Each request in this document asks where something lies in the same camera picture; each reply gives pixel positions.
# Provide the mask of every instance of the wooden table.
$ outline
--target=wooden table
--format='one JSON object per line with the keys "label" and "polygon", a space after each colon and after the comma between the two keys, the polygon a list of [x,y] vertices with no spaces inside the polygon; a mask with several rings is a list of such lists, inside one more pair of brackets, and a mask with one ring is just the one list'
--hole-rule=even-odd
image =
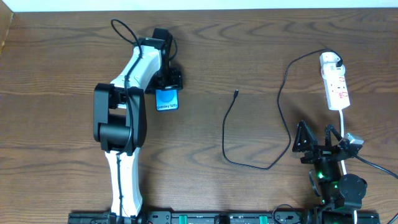
{"label": "wooden table", "polygon": [[[72,211],[111,206],[92,122],[94,87],[131,58],[110,26],[114,17],[141,37],[170,29],[179,49],[173,64],[184,75],[179,110],[159,113],[146,96],[139,163],[146,205],[260,211],[320,203],[302,154],[289,149],[269,171],[230,165],[221,124],[239,89],[226,123],[228,156],[268,166],[288,142],[276,105],[285,68],[324,47],[344,57],[346,132],[365,139],[361,156],[398,172],[397,9],[18,13],[0,56],[1,223],[65,223]],[[327,108],[317,55],[291,67],[280,104],[293,138],[302,119],[320,142],[327,124],[340,126]],[[356,159],[346,166],[368,182],[363,209],[386,223],[397,212],[397,180]]]}

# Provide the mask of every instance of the white power strip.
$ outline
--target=white power strip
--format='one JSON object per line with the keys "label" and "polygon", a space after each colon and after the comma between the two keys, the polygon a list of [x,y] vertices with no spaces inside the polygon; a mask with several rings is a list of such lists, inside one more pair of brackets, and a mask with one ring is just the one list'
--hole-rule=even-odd
{"label": "white power strip", "polygon": [[346,68],[336,66],[341,58],[333,52],[321,54],[321,74],[325,83],[326,97],[329,110],[342,110],[349,106],[348,90],[346,85]]}

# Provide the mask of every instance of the white cord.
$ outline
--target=white cord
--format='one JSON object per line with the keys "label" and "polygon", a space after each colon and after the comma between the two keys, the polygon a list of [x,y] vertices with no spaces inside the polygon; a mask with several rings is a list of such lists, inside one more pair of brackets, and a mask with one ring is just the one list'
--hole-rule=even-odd
{"label": "white cord", "polygon": [[[340,114],[340,134],[341,134],[341,137],[344,137],[343,110],[339,110],[338,112]],[[347,170],[346,170],[346,164],[344,163],[344,161],[341,161],[341,169],[343,170],[343,174],[346,175],[347,174]]]}
{"label": "white cord", "polygon": [[[341,137],[344,137],[343,110],[339,110],[338,112],[340,114],[340,134],[341,134]],[[343,170],[343,174],[346,175],[347,174],[347,170],[346,170],[346,164],[344,163],[344,161],[341,161],[341,169]],[[356,213],[356,210],[354,210],[354,224],[356,224],[357,221],[358,221],[358,214]]]}

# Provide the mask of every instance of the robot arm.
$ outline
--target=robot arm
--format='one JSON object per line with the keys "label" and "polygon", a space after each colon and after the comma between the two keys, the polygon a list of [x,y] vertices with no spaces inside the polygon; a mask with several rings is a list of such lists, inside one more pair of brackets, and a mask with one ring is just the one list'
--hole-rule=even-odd
{"label": "robot arm", "polygon": [[[94,91],[94,138],[101,143],[111,169],[111,213],[115,218],[137,217],[142,205],[138,158],[147,129],[144,93],[182,89],[181,73],[169,68],[172,35],[168,30],[156,28],[152,38],[139,39],[139,42],[142,58],[130,74],[129,96],[126,96],[124,79],[139,59],[139,47],[134,47],[132,58],[117,78],[110,84],[97,84]],[[110,113],[110,109],[126,109],[127,100],[130,100],[132,111],[126,110],[126,115]],[[133,127],[130,127],[129,113],[133,115]],[[130,131],[132,141],[128,141]]]}

